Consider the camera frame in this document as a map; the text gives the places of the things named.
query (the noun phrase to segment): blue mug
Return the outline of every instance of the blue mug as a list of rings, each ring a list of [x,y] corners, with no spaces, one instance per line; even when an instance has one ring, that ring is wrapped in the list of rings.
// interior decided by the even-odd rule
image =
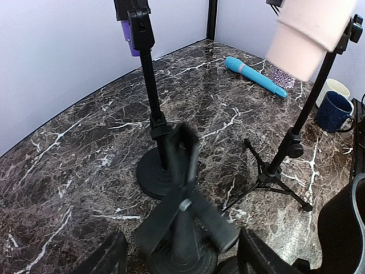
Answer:
[[[317,124],[329,133],[349,132],[355,127],[354,119],[351,117],[353,106],[342,95],[335,91],[328,91],[318,109]],[[343,123],[351,119],[351,127],[347,130],[340,130]]]

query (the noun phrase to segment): mug handle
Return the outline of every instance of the mug handle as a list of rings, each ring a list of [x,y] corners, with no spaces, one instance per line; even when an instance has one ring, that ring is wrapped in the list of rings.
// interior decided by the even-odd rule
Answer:
[[[339,130],[337,132],[339,132],[339,133],[346,133],[346,132],[350,132],[351,130],[354,129],[354,127],[355,127],[355,118],[349,116],[348,119],[351,119],[351,127],[348,128],[348,129],[346,129],[346,130]]]

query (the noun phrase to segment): black microphone stand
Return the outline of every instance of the black microphone stand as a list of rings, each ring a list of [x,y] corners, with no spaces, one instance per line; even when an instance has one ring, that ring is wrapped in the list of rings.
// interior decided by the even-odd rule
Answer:
[[[254,147],[251,145],[249,139],[245,139],[245,147],[248,148],[254,155],[257,161],[258,167],[258,179],[254,186],[250,187],[247,191],[239,195],[239,197],[223,209],[223,212],[230,209],[237,202],[239,202],[248,193],[254,191],[257,188],[261,188],[266,191],[276,192],[284,195],[292,196],[299,204],[301,204],[304,211],[310,212],[313,210],[313,206],[306,203],[300,198],[293,190],[291,190],[286,184],[281,181],[281,167],[280,165],[284,161],[285,157],[289,156],[292,159],[299,158],[303,155],[304,149],[301,145],[301,130],[307,121],[309,114],[319,94],[321,93],[322,87],[331,71],[332,65],[334,64],[337,54],[343,54],[346,51],[349,41],[358,43],[363,32],[363,18],[355,15],[354,18],[350,19],[336,49],[332,53],[327,53],[325,60],[323,61],[321,70],[317,76],[317,79],[313,85],[312,91],[300,113],[297,122],[294,127],[290,128],[283,141],[281,142],[278,152],[271,163],[264,162],[260,155],[256,152]],[[281,189],[269,187],[269,184],[275,184]]]
[[[172,188],[168,170],[165,137],[172,131],[160,109],[151,48],[155,44],[147,0],[114,0],[117,20],[121,21],[132,56],[139,56],[151,108],[151,137],[157,148],[146,152],[137,165],[137,181],[148,196],[162,199]]]

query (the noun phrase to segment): black knob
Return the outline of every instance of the black knob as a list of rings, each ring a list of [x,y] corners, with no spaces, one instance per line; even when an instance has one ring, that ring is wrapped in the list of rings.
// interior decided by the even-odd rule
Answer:
[[[355,23],[358,23],[358,24],[362,25],[363,21],[364,21],[364,19],[359,14],[355,14],[355,16],[354,16],[354,22]]]
[[[292,159],[299,158],[303,155],[304,148],[301,144],[292,144],[289,148],[288,156]]]

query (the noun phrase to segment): purple object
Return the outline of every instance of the purple object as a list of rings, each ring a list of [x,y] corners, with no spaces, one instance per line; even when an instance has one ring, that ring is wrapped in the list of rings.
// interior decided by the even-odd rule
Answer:
[[[129,22],[127,20],[123,20],[121,22],[121,28],[123,29],[124,38],[129,44],[129,49],[131,50],[132,56],[140,56],[139,51],[135,50],[132,46],[131,29],[129,28]]]

